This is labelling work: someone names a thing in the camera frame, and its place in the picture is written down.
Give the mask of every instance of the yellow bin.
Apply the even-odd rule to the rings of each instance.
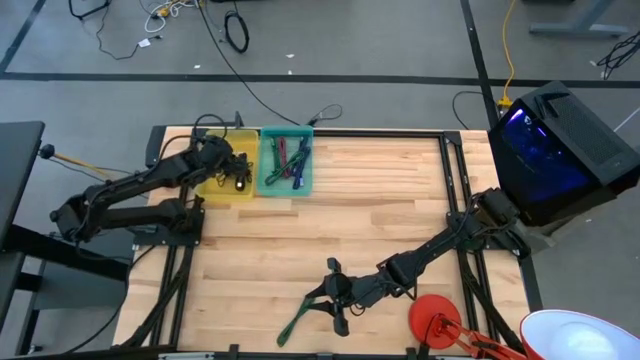
[[[215,129],[207,131],[207,135],[224,135],[223,129]],[[196,194],[205,199],[208,203],[228,204],[236,201],[247,201],[253,198],[255,193],[255,183],[258,169],[258,132],[255,130],[229,129],[225,138],[234,154],[246,153],[247,161],[250,164],[252,181],[247,182],[244,190],[238,191],[235,188],[235,179],[226,179],[224,185],[218,185],[215,177],[210,178],[204,183],[196,186]]]

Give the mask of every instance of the lamp shade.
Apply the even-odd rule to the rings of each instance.
[[[542,310],[520,323],[532,360],[640,359],[640,339],[596,317],[566,310]]]

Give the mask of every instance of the wooden plank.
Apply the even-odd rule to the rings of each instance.
[[[167,128],[165,141],[189,130]],[[463,132],[462,138],[472,191],[497,187],[486,133]],[[174,141],[166,155],[187,141]],[[463,209],[461,184],[455,185]],[[150,203],[174,196],[177,190],[154,191]],[[408,298],[383,299],[362,317],[349,314],[347,338],[333,333],[327,314],[313,311],[285,347],[278,348],[276,337],[302,297],[328,273],[326,258],[336,257],[349,275],[370,274],[379,261],[416,248],[445,227],[448,203],[436,140],[317,137],[312,196],[205,206],[208,220],[194,254],[180,350],[226,351],[235,343],[241,351],[256,352],[402,354],[417,346],[407,326]],[[130,336],[155,303],[165,250],[154,252],[131,272],[114,343]],[[504,251],[486,254],[496,306],[517,329],[528,313],[517,261]],[[465,318],[453,252],[430,264],[418,281],[419,294],[446,296]],[[452,347],[442,353],[461,351]]]

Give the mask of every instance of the teal bin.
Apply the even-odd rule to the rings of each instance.
[[[311,152],[302,170],[302,185],[293,188],[294,177],[279,178],[271,185],[265,180],[274,170],[271,139],[284,137],[287,142],[287,161],[298,151],[303,137],[309,137],[307,146]],[[260,131],[260,166],[258,167],[258,194],[263,196],[309,196],[313,189],[313,128],[311,126],[265,126]]]

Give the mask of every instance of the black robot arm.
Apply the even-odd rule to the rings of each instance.
[[[417,285],[418,277],[426,266],[458,246],[465,249],[477,247],[482,236],[500,235],[515,224],[518,209],[499,189],[488,189],[472,197],[464,213],[447,213],[448,227],[419,248],[395,254],[379,263],[378,272],[363,277],[349,277],[341,272],[341,265],[335,258],[328,259],[331,274],[325,276],[322,284],[308,293],[312,299],[328,296],[330,301],[315,303],[310,309],[329,313],[334,317],[334,331],[341,336],[349,335],[344,308],[355,306],[360,309],[372,307],[386,296],[399,297],[403,294],[414,299],[409,293]],[[469,269],[463,274],[481,305],[496,323],[500,335],[507,344],[522,349],[518,337],[511,331],[498,311],[477,284]]]
[[[223,138],[205,136],[191,141],[180,153],[158,160],[149,170],[90,186],[51,212],[50,218],[63,238],[74,242],[89,241],[101,229],[145,224],[159,224],[169,230],[187,229],[191,212],[200,210],[201,199],[197,199],[190,210],[185,209],[179,199],[167,199],[155,206],[109,207],[161,187],[194,187],[220,172],[247,176],[246,156],[234,155],[231,145]]]

